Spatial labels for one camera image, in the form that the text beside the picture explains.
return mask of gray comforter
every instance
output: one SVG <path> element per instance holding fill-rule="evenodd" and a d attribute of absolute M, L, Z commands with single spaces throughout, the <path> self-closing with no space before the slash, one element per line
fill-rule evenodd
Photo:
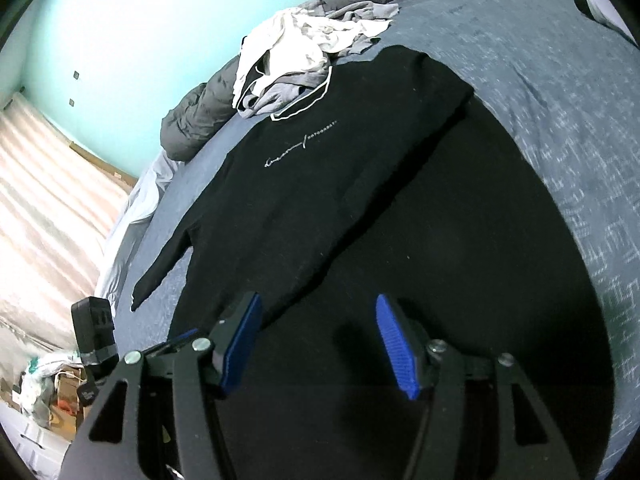
<path fill-rule="evenodd" d="M 640 50 L 581 15 L 574 0 L 398 3 L 401 13 L 380 43 L 354 60 L 403 44 L 452 67 L 513 136 L 574 234 L 615 366 L 604 478 L 640 425 Z M 233 117 L 169 186 L 124 286 L 115 320 L 120 352 L 166 337 L 190 251 L 135 314 L 133 286 L 258 120 Z"/>

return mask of plastic bag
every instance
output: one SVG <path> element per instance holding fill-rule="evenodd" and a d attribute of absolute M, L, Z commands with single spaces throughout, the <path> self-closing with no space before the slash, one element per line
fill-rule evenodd
<path fill-rule="evenodd" d="M 82 360 L 77 350 L 53 352 L 43 357 L 34 357 L 27 368 L 27 375 L 35 380 L 56 375 L 65 366 L 82 368 Z"/>
<path fill-rule="evenodd" d="M 53 395 L 53 380 L 50 377 L 36 380 L 25 374 L 22 377 L 20 406 L 23 412 L 41 428 L 49 427 L 49 403 Z"/>

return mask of blue gripper pad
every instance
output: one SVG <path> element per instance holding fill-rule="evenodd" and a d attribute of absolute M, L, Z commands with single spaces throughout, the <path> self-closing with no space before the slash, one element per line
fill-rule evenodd
<path fill-rule="evenodd" d="M 220 373 L 220 388 L 225 395 L 240 384 L 261 324 L 260 296 L 250 292 L 232 308 L 225 310 L 213 329 L 213 365 Z"/>
<path fill-rule="evenodd" d="M 384 294 L 376 300 L 376 320 L 396 381 L 409 399 L 415 400 L 420 386 L 420 356 L 424 353 L 400 307 Z"/>

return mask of black sweatshirt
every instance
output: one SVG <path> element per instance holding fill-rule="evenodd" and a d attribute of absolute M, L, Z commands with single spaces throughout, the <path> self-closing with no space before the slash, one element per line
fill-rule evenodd
<path fill-rule="evenodd" d="M 512 352 L 580 478 L 596 475 L 614 389 L 589 275 L 500 123 L 475 98 L 456 117 L 321 283 L 260 333 L 242 385 L 217 403 L 239 479 L 403 478 L 426 402 L 396 384 L 376 325 L 381 292 L 460 351 Z"/>
<path fill-rule="evenodd" d="M 273 319 L 367 209 L 395 193 L 394 175 L 449 127 L 473 90 L 426 54 L 392 46 L 335 67 L 323 93 L 286 110 L 286 119 L 257 124 L 232 150 L 136 284 L 132 310 L 193 246 L 170 336 L 208 330 L 245 290 L 261 295 Z"/>

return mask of screw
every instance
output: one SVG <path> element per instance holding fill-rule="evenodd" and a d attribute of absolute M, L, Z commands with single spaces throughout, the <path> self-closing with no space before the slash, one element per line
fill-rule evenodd
<path fill-rule="evenodd" d="M 498 362 L 502 366 L 506 366 L 507 368 L 510 368 L 514 365 L 514 363 L 516 362 L 516 359 L 514 359 L 514 357 L 511 354 L 507 354 L 507 352 L 505 352 L 504 354 L 501 354 L 500 357 L 498 357 Z"/>
<path fill-rule="evenodd" d="M 191 347 L 196 352 L 204 352 L 205 350 L 209 350 L 211 348 L 211 341 L 209 341 L 206 337 L 199 337 L 191 343 Z"/>
<path fill-rule="evenodd" d="M 134 365 L 136 363 L 139 363 L 140 359 L 142 359 L 142 354 L 137 350 L 134 350 L 133 352 L 129 352 L 124 356 L 124 362 L 126 362 L 126 364 L 128 365 Z"/>
<path fill-rule="evenodd" d="M 434 354 L 442 354 L 447 351 L 447 342 L 442 339 L 432 339 L 429 341 L 429 350 Z"/>

